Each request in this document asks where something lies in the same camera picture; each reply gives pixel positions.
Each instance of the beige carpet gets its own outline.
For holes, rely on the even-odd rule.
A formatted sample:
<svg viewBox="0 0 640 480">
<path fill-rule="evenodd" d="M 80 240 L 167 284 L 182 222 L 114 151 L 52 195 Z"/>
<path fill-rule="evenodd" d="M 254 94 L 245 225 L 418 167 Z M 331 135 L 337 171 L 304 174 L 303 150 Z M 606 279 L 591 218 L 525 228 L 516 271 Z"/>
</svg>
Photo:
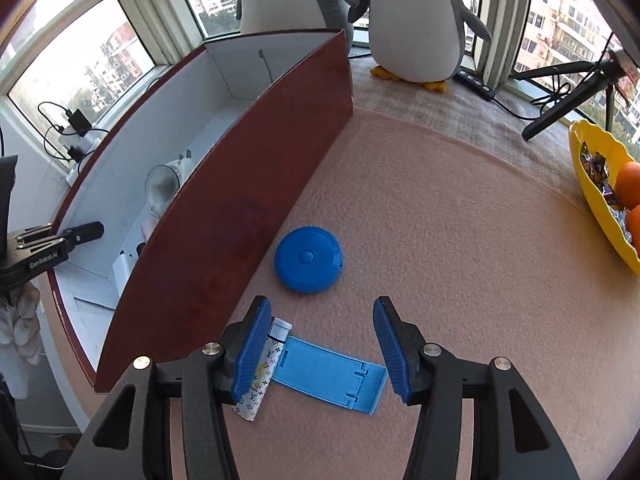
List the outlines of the beige carpet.
<svg viewBox="0 0 640 480">
<path fill-rule="evenodd" d="M 478 136 L 487 129 L 483 119 L 465 121 Z M 273 269 L 277 243 L 306 224 L 333 232 L 344 250 L 342 276 L 314 296 L 284 289 Z M 271 298 L 296 336 L 378 363 L 371 309 L 380 294 L 460 358 L 509 357 L 582 480 L 606 478 L 638 428 L 636 277 L 589 214 L 527 173 L 422 126 L 356 110 L 235 319 L 255 294 Z M 231 410 L 226 421 L 242 480 L 391 480 L 402 478 L 417 413 L 390 384 L 374 416 L 272 384 L 255 422 Z M 470 461 L 468 410 L 464 421 L 459 478 Z"/>
<path fill-rule="evenodd" d="M 526 122 L 487 103 L 471 90 L 449 81 L 449 93 L 429 92 L 417 85 L 384 81 L 369 70 L 370 57 L 351 60 L 353 101 L 357 107 L 433 128 L 466 140 L 542 180 L 588 210 L 569 155 L 567 127 L 556 123 L 533 140 L 522 139 Z M 537 117 L 540 109 L 509 92 L 498 98 L 522 116 Z"/>
</svg>

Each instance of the pink rug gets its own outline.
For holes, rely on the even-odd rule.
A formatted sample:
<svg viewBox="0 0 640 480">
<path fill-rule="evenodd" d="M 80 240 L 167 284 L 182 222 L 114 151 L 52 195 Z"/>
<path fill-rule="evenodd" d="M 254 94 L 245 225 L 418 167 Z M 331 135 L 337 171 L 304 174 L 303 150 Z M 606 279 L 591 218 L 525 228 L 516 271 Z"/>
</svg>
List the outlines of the pink rug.
<svg viewBox="0 0 640 480">
<path fill-rule="evenodd" d="M 328 291 L 286 290 L 278 242 L 314 224 L 334 233 L 344 271 Z M 416 124 L 356 110 L 292 209 L 239 303 L 256 294 L 292 334 L 383 363 L 372 302 L 457 357 L 516 365 L 582 480 L 606 478 L 639 425 L 638 279 L 595 220 L 528 174 Z M 242 480 L 400 479 L 418 407 L 387 384 L 373 416 L 270 386 L 257 420 L 226 421 Z M 468 478 L 465 403 L 459 478 Z"/>
</svg>

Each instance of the penguin foot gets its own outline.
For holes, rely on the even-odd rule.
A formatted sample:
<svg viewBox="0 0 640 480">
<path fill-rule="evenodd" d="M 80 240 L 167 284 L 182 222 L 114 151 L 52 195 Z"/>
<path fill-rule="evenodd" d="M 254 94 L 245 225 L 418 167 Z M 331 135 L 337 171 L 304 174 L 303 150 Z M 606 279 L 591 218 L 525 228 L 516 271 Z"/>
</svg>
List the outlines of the penguin foot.
<svg viewBox="0 0 640 480">
<path fill-rule="evenodd" d="M 441 94 L 447 93 L 446 81 L 436 81 L 435 83 L 422 83 L 422 86 L 426 90 L 435 90 L 436 92 L 440 92 Z"/>
<path fill-rule="evenodd" d="M 391 79 L 392 81 L 401 81 L 401 79 L 396 74 L 389 72 L 389 70 L 385 70 L 380 65 L 373 67 L 369 71 L 369 73 L 371 75 L 378 76 L 380 79 Z"/>
</svg>

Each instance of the tree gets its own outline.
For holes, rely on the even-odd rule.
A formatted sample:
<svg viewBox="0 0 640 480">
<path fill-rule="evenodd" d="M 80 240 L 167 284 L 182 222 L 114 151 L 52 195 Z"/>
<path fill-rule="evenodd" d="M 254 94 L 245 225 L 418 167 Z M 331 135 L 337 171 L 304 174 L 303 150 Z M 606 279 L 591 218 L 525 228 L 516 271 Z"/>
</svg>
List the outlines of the tree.
<svg viewBox="0 0 640 480">
<path fill-rule="evenodd" d="M 94 110 L 92 97 L 94 93 L 88 88 L 80 88 L 75 95 L 69 99 L 68 108 L 74 112 L 79 109 L 87 120 L 94 124 L 98 120 L 98 113 Z"/>
<path fill-rule="evenodd" d="M 217 36 L 240 29 L 240 22 L 236 20 L 236 15 L 233 12 L 226 12 L 226 10 L 213 14 L 201 12 L 199 16 L 208 36 Z"/>
</svg>

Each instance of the blue tape measure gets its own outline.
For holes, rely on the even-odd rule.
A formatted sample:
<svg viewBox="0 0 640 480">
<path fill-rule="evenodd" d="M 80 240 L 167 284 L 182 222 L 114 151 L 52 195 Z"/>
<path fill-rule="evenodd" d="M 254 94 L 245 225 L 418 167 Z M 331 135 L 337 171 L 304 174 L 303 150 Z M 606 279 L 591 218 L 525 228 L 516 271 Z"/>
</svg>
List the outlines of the blue tape measure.
<svg viewBox="0 0 640 480">
<path fill-rule="evenodd" d="M 319 227 L 307 226 L 286 235 L 276 249 L 275 267 L 285 286 L 302 294 L 331 286 L 342 270 L 338 240 Z"/>
</svg>

